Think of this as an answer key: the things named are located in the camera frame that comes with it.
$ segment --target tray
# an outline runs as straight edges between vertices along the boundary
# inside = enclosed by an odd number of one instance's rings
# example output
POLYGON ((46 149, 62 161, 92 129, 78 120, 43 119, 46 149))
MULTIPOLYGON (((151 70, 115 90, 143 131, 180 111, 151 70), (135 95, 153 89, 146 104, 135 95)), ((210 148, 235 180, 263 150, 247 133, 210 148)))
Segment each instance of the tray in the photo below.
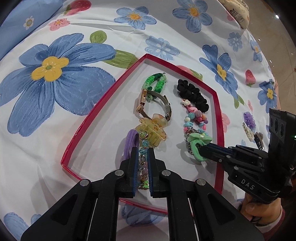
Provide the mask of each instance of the tray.
MULTIPOLYGON (((125 138, 130 129, 139 125, 136 113, 138 96, 144 81, 152 74, 165 72, 168 81, 162 91, 172 107, 172 118, 164 130, 165 142, 155 148, 157 159, 182 178, 203 178, 221 193, 224 171, 212 161, 199 162, 187 152, 183 124, 186 109, 177 93, 178 79, 187 79, 200 88, 210 106, 206 113, 206 131, 213 143, 224 147, 224 133, 219 100, 216 92, 205 83, 175 65, 150 54, 145 54, 130 67, 105 93, 78 128, 61 160, 62 167, 81 180, 103 179, 106 174, 119 168, 122 161, 125 138)), ((164 115, 163 105, 155 101, 145 105, 145 112, 164 115)), ((166 199, 153 199, 149 190, 138 190, 133 199, 121 199, 126 203, 166 213, 166 199)))

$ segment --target yellow flower center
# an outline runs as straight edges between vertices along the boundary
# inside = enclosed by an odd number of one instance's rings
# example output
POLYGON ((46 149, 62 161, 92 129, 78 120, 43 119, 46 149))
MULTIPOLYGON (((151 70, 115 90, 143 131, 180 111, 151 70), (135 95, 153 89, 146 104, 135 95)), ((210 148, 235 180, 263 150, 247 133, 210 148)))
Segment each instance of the yellow flower center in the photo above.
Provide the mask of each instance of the yellow flower center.
POLYGON ((267 97, 268 97, 269 99, 273 99, 273 97, 274 97, 273 94, 274 94, 273 90, 270 89, 270 88, 268 88, 268 89, 267 89, 267 97))
POLYGON ((62 68, 68 64, 68 58, 47 57, 43 60, 42 66, 33 70, 31 78, 33 80, 39 80, 44 77, 46 81, 54 81, 62 75, 62 68))
POLYGON ((217 64, 217 73, 221 76, 221 78, 226 81, 226 71, 222 69, 221 65, 217 64))
POLYGON ((255 46, 255 52, 259 53, 259 48, 257 46, 255 46))
POLYGON ((138 20, 138 19, 140 19, 141 17, 140 17, 139 14, 132 13, 132 14, 130 15, 130 18, 133 19, 133 20, 138 20))
POLYGON ((26 25, 29 27, 29 26, 31 26, 32 22, 33 22, 33 21, 32 21, 31 19, 29 19, 29 20, 27 21, 26 25))
POLYGON ((198 10, 195 7, 190 8, 189 11, 190 11, 190 14, 193 17, 197 17, 198 16, 198 10))

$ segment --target red tray rim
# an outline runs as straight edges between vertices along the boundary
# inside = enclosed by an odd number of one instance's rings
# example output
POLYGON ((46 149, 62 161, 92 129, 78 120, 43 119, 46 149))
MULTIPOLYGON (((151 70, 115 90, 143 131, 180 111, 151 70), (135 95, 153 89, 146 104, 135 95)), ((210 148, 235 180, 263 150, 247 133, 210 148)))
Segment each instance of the red tray rim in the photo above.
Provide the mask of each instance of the red tray rim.
MULTIPOLYGON (((214 109, 215 109, 215 115, 216 115, 216 126, 217 126, 217 144, 219 146, 224 147, 224 131, 223 131, 223 123, 222 123, 222 113, 220 109, 219 99, 216 91, 214 91, 211 87, 206 85, 204 82, 199 80, 198 78, 194 77, 190 73, 180 69, 176 65, 169 63, 163 59, 160 59, 158 57, 155 57, 151 54, 145 54, 143 55, 136 63, 134 63, 129 69, 127 69, 122 76, 119 77, 119 79, 107 90, 107 92, 102 96, 102 98, 98 101, 98 103, 95 104, 95 106, 92 108, 92 110, 89 112, 89 114, 85 117, 84 121, 81 123, 79 128, 77 129, 76 133, 72 137, 70 143, 66 147, 64 154, 61 159, 61 166, 72 176, 77 178, 78 180, 82 180, 81 177, 77 173, 75 173, 71 168, 68 167, 71 155, 79 143, 80 139, 83 137, 84 133, 90 126, 90 124, 93 122, 95 117, 98 115, 100 110, 103 108, 103 106, 107 103, 107 101, 111 98, 111 96, 116 92, 116 90, 119 88, 119 86, 127 79, 127 77, 142 63, 145 59, 149 59, 151 61, 154 61, 158 64, 163 65, 164 67, 167 67, 174 72, 184 76, 185 78, 189 79, 190 81, 196 83, 201 88, 205 89, 207 92, 209 92, 214 100, 214 109)), ((214 188, 218 193, 222 193, 223 188, 223 181, 224 181, 224 170, 222 168, 222 165, 220 163, 217 163, 217 169, 216 169, 216 177, 215 177, 215 185, 214 188)), ((120 199, 120 201, 144 208, 150 211, 155 211, 159 213, 165 213, 167 214, 167 210, 163 208, 157 208, 157 207, 150 207, 145 204, 140 204, 137 202, 130 202, 127 199, 120 199)))

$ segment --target green bow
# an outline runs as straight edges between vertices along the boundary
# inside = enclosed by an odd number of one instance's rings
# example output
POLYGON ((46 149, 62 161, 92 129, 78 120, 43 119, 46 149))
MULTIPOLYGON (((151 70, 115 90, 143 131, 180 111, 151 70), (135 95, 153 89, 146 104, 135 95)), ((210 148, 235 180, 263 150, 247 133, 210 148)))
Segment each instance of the green bow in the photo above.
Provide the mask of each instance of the green bow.
POLYGON ((199 144, 201 146, 209 144, 213 140, 212 137, 207 136, 207 135, 201 135, 198 133, 192 133, 189 135, 187 138, 187 141, 190 142, 190 147, 192 150, 192 153, 194 157, 199 160, 199 161, 205 161, 206 158, 202 157, 199 152, 198 148, 196 147, 196 144, 199 144))

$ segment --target beige floor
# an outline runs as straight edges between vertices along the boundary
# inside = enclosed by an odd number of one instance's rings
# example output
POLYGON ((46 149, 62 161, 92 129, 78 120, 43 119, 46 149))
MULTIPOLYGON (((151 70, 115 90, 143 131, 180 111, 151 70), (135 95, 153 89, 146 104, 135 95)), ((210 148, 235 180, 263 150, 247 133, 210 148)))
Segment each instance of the beige floor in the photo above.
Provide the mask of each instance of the beige floor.
POLYGON ((296 47, 280 19, 263 0, 244 1, 250 9, 249 30, 278 81, 281 108, 296 114, 296 47))

